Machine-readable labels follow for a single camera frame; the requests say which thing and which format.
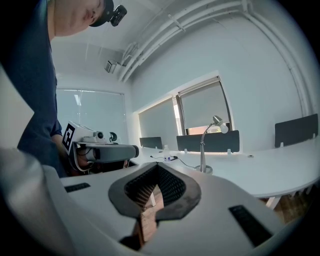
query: ceiling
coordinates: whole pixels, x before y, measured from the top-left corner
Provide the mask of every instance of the ceiling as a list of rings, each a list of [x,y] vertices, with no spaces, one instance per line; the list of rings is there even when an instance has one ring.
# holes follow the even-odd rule
[[[114,6],[123,5],[127,15],[117,27],[105,23],[89,27],[68,37],[56,37],[56,42],[85,43],[117,52],[124,52],[132,42],[143,42],[152,26],[168,20],[169,10],[181,10],[197,0],[113,0]]]

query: lamp base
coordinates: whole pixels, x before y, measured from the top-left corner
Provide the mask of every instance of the lamp base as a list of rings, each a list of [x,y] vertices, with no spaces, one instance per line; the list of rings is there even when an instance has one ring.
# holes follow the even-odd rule
[[[205,168],[205,171],[204,171],[205,174],[212,174],[212,173],[213,173],[213,169],[212,169],[211,166],[206,165],[205,167],[206,167],[206,168]],[[197,171],[200,171],[200,165],[196,166],[195,169],[196,169]]]

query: frosted glass wall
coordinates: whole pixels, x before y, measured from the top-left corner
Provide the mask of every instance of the frosted glass wall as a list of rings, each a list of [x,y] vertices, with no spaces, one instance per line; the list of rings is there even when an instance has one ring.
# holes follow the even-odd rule
[[[110,132],[114,132],[117,143],[128,143],[123,94],[57,89],[56,101],[62,133],[70,120],[102,131],[108,141]]]

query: white wall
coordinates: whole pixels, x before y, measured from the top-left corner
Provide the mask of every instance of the white wall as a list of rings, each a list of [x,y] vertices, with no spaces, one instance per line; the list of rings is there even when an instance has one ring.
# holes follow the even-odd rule
[[[119,53],[103,51],[98,58],[99,48],[90,45],[86,60],[86,44],[53,41],[51,47],[58,88],[124,94],[129,144],[139,145],[138,135],[135,134],[137,130],[132,129],[137,123],[132,113],[132,82],[118,82],[115,75],[104,70],[106,60],[117,58]]]
[[[277,49],[241,16],[200,24],[192,30],[173,45],[164,45],[166,51],[137,70],[132,85],[133,110],[196,78],[216,74],[221,78],[233,126],[240,132],[243,151],[273,148],[275,124],[302,117],[294,80]]]
[[[289,48],[292,50],[292,56],[297,61],[297,65],[306,83],[313,110],[312,114],[319,113],[320,67],[305,34],[293,17],[274,0],[254,0],[253,10],[273,24],[286,39]]]

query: black desk divider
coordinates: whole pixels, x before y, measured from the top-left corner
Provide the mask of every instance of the black desk divider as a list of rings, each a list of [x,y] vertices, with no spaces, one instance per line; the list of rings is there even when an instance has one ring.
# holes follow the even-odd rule
[[[189,152],[200,152],[200,142],[202,134],[177,136],[176,142],[178,150]],[[208,133],[204,137],[204,151],[211,153],[223,153],[240,151],[239,131],[232,130],[223,134],[222,132]]]
[[[161,137],[140,138],[140,145],[145,148],[155,149],[157,147],[159,150],[163,149]]]
[[[318,114],[276,123],[274,126],[274,146],[279,148],[281,142],[284,146],[297,144],[318,136]]]

